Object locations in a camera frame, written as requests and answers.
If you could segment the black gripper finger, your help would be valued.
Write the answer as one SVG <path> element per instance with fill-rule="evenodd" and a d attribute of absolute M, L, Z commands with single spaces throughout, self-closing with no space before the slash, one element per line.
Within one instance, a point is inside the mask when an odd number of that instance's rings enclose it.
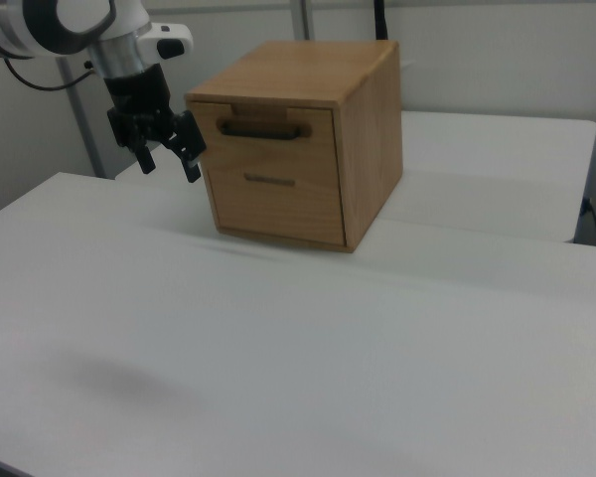
<path fill-rule="evenodd" d="M 207 145 L 191 111 L 173 113 L 167 119 L 163 144 L 180 159 L 188 183 L 201 178 L 199 161 Z"/>
<path fill-rule="evenodd" d="M 155 170 L 155 162 L 144 138 L 131 140 L 127 147 L 135 156 L 135 159 L 144 174 L 150 174 Z"/>

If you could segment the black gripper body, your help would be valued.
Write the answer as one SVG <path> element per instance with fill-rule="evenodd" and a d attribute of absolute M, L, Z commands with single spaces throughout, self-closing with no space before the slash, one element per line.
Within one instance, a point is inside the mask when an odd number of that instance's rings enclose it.
<path fill-rule="evenodd" d="M 104 83 L 113 101 L 107 116 L 118 146 L 136 150 L 141 140 L 178 146 L 170 90 L 160 65 Z"/>

